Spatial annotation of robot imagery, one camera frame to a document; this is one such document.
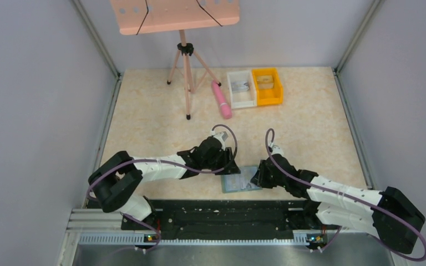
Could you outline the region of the green card holder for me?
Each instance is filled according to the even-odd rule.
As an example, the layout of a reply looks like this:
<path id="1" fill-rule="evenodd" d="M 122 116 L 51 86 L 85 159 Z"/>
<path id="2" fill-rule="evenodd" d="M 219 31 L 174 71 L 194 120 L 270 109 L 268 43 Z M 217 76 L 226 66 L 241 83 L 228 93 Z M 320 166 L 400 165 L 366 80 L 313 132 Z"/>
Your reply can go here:
<path id="1" fill-rule="evenodd" d="M 223 193 L 239 193 L 247 191 L 262 190 L 261 187 L 253 184 L 251 179 L 257 172 L 258 166 L 242 166 L 241 173 L 234 175 L 222 175 L 221 187 Z"/>

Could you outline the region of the silver credit card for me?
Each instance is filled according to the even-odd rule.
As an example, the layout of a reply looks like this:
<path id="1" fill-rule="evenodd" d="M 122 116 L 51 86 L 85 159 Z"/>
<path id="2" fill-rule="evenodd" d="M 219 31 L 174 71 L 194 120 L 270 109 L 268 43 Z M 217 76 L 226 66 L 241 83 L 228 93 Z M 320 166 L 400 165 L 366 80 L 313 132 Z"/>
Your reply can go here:
<path id="1" fill-rule="evenodd" d="M 251 188 L 252 186 L 249 181 L 246 181 L 242 177 L 225 177 L 226 192 L 247 191 Z"/>
<path id="2" fill-rule="evenodd" d="M 240 93 L 244 91 L 249 91 L 250 86 L 247 81 L 233 81 L 231 82 L 231 91 L 233 93 Z"/>

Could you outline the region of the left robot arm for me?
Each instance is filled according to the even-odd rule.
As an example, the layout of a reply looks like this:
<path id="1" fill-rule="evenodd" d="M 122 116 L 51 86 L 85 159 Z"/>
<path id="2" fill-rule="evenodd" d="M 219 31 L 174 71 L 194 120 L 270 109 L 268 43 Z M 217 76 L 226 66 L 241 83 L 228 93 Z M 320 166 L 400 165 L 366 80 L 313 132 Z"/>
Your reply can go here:
<path id="1" fill-rule="evenodd" d="M 241 171 L 236 150 L 221 136 L 209 136 L 199 146 L 160 158 L 134 158 L 119 151 L 88 178 L 89 192 L 105 213 L 121 213 L 150 223 L 155 209 L 145 196 L 136 195 L 141 183 L 163 179 L 183 180 L 199 175 L 233 175 Z"/>

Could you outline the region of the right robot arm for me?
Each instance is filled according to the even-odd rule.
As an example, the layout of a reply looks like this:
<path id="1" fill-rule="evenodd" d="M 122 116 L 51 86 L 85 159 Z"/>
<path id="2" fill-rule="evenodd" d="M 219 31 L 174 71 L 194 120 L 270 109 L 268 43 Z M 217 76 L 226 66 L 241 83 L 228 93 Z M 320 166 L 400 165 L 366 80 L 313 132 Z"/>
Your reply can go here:
<path id="1" fill-rule="evenodd" d="M 425 216 L 397 188 L 384 191 L 347 186 L 309 170 L 297 170 L 286 158 L 274 154 L 259 164 L 251 179 L 261 188 L 282 187 L 308 200 L 307 219 L 325 225 L 366 232 L 395 252 L 411 254 Z"/>

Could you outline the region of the tan card in yellow bin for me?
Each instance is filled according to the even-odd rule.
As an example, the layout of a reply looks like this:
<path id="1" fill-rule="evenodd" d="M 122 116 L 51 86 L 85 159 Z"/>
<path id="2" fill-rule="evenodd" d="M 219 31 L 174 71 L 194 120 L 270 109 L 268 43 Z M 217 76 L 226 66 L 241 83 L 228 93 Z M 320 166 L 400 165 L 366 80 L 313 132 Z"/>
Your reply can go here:
<path id="1" fill-rule="evenodd" d="M 256 77 L 257 88 L 260 90 L 273 89 L 274 79 L 272 75 L 258 75 Z"/>

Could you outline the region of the pink cylindrical tube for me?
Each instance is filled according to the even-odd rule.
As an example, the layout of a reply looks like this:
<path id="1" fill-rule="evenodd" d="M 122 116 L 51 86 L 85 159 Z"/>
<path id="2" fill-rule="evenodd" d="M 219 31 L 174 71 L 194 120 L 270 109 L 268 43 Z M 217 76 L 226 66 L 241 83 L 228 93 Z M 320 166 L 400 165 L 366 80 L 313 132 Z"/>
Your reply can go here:
<path id="1" fill-rule="evenodd" d="M 216 103 L 219 108 L 219 112 L 222 115 L 224 119 L 230 119 L 232 118 L 232 110 L 229 106 L 228 102 L 226 101 L 226 98 L 224 94 L 222 93 L 220 86 L 218 83 L 216 83 L 214 80 L 211 82 L 211 90 L 213 92 L 213 95 L 215 97 Z"/>

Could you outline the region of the white plastic bin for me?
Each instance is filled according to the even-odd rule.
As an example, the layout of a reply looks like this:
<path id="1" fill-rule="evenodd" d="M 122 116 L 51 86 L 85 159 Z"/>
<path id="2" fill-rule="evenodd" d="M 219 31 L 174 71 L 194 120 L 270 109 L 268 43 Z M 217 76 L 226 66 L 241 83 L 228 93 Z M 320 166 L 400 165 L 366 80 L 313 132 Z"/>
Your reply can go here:
<path id="1" fill-rule="evenodd" d="M 257 92 L 252 71 L 228 71 L 227 84 L 232 109 L 254 108 L 257 106 Z"/>

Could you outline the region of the yellow plastic bin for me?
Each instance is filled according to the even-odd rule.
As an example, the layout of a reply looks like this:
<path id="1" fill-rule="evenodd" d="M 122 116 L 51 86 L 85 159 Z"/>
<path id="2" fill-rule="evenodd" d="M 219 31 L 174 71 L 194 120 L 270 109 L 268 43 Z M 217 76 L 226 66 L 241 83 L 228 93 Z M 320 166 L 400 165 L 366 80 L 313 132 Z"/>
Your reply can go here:
<path id="1" fill-rule="evenodd" d="M 254 68 L 251 72 L 257 94 L 257 105 L 282 104 L 283 86 L 277 68 Z"/>

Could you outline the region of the pink music stand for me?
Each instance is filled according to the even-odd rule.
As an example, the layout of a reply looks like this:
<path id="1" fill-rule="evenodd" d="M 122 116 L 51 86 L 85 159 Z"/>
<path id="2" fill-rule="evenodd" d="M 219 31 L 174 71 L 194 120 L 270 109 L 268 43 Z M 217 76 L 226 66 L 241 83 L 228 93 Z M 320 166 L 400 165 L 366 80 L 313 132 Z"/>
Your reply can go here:
<path id="1" fill-rule="evenodd" d="M 204 75 L 221 85 L 211 68 L 198 54 L 192 43 L 186 38 L 186 30 L 223 27 L 234 25 L 240 20 L 240 2 L 232 1 L 111 1 L 119 32 L 122 35 L 139 35 L 178 31 L 180 43 L 174 64 L 170 70 L 167 84 L 171 84 L 178 60 L 183 60 L 184 93 L 186 102 L 186 119 L 191 119 L 190 94 L 195 92 L 198 85 L 192 77 L 190 58 L 195 57 L 204 68 Z"/>

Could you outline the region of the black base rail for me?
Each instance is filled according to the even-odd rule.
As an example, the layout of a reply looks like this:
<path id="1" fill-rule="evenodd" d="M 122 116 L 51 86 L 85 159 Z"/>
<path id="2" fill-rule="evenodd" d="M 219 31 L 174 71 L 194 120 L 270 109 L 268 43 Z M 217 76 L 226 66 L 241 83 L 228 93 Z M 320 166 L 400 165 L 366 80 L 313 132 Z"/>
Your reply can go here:
<path id="1" fill-rule="evenodd" d="M 171 200 L 151 201 L 154 219 L 146 223 L 167 240 L 292 239 L 299 230 L 338 229 L 311 213 L 307 200 Z"/>

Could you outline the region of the aluminium frame profile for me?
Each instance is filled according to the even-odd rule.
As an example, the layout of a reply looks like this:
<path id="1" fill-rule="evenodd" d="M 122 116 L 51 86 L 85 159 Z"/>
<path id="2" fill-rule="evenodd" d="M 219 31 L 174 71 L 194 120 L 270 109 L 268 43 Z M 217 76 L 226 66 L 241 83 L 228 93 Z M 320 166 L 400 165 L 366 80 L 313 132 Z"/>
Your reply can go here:
<path id="1" fill-rule="evenodd" d="M 100 245 L 132 245 L 149 249 L 156 245 L 157 235 L 146 228 L 122 230 L 125 218 L 120 214 L 104 213 L 100 209 L 74 209 L 69 218 L 66 231 L 79 233 L 80 244 Z M 207 239 L 200 237 L 168 237 L 161 235 L 158 245 L 230 245 L 230 246 L 260 246 L 260 245 L 296 245 L 308 248 L 312 240 L 316 240 L 320 231 L 296 230 L 291 238 L 261 238 L 261 239 Z"/>

